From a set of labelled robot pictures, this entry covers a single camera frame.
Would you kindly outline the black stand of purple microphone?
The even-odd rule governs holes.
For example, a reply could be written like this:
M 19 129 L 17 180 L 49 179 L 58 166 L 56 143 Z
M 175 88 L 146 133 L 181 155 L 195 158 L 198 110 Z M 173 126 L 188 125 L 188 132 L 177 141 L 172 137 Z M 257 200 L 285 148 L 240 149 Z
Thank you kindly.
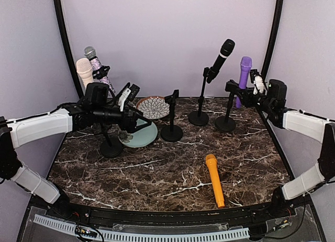
M 215 119 L 215 127 L 222 132 L 232 132 L 236 128 L 236 122 L 230 117 L 230 111 L 233 106 L 233 101 L 228 101 L 226 114 Z

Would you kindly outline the orange microphone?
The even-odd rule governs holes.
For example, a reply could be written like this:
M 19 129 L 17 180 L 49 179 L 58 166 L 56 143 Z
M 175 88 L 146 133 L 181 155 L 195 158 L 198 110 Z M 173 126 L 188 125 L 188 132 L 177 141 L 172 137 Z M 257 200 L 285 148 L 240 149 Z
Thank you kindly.
M 224 194 L 221 187 L 219 173 L 217 169 L 217 158 L 213 154 L 209 154 L 205 158 L 205 164 L 209 170 L 211 184 L 214 191 L 214 196 L 218 208 L 225 207 Z

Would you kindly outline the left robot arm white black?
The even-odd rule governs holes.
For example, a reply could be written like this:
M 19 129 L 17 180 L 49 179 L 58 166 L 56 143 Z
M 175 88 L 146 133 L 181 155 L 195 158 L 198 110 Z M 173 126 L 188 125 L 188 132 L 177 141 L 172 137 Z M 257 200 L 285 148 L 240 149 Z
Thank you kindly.
M 66 102 L 54 110 L 19 119 L 1 118 L 1 179 L 16 183 L 32 195 L 53 205 L 53 210 L 63 219 L 74 214 L 68 196 L 58 186 L 31 170 L 19 160 L 17 149 L 30 143 L 41 144 L 43 139 L 85 129 L 94 124 L 100 126 L 105 140 L 100 145 L 104 157 L 113 158 L 122 152 L 122 143 L 108 134 L 112 125 L 122 131 L 136 133 L 152 122 L 141 111 L 130 106 L 140 88 L 127 83 L 117 95 L 112 95 L 104 83 L 89 83 L 78 102 Z

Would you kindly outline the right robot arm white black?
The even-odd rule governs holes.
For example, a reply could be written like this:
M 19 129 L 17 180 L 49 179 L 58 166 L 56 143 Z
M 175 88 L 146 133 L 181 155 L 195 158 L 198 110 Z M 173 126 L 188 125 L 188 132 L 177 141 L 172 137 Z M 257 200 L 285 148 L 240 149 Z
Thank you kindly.
M 334 183 L 334 120 L 286 107 L 287 86 L 277 79 L 271 79 L 267 86 L 255 81 L 252 88 L 245 89 L 230 80 L 225 90 L 238 96 L 244 106 L 264 112 L 273 126 L 321 144 L 316 163 L 274 193 L 276 199 L 267 207 L 270 217 L 280 217 L 287 210 L 287 201 Z

